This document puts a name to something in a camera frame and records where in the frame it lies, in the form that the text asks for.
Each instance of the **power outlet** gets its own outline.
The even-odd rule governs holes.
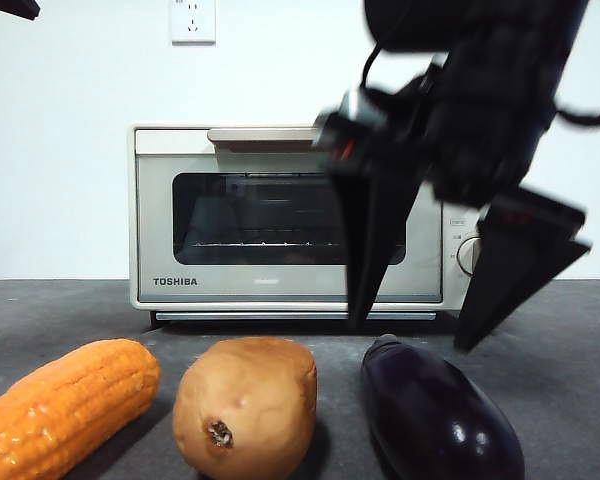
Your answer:
[[[172,43],[215,43],[215,0],[170,0]]]

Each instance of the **orange corn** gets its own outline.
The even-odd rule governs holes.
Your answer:
[[[55,480],[144,413],[160,367],[140,343],[102,340],[50,362],[0,397],[0,480]]]

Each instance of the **eggplant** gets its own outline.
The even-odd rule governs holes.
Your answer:
[[[367,350],[361,377],[371,434],[401,479],[524,479],[505,415],[442,357],[383,335]]]

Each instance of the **potato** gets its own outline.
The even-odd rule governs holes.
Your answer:
[[[296,342],[213,345],[182,377],[173,433],[185,461],[216,480],[282,480],[304,458],[316,418],[316,366]]]

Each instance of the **dark gray table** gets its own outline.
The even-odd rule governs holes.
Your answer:
[[[138,339],[161,363],[149,412],[67,479],[199,477],[173,441],[171,408],[184,371],[231,332],[150,331],[148,323],[146,312],[129,306],[125,281],[0,281],[0,394],[43,363],[102,338]],[[312,349],[319,378],[316,434],[293,478],[384,478],[357,395],[372,337],[284,336]],[[600,281],[553,282],[470,355],[455,352],[449,336],[404,339],[446,357],[499,404],[518,432],[527,478],[600,479]]]

